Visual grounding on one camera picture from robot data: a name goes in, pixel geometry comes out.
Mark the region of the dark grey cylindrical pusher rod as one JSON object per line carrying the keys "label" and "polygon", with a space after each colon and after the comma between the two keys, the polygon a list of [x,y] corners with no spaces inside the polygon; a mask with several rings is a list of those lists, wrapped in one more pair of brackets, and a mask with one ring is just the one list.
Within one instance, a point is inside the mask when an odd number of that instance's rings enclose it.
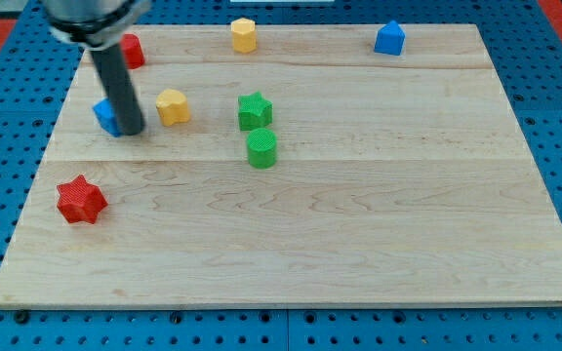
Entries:
{"label": "dark grey cylindrical pusher rod", "polygon": [[118,131],[123,136],[139,135],[144,130],[145,121],[120,45],[91,51],[91,58]]}

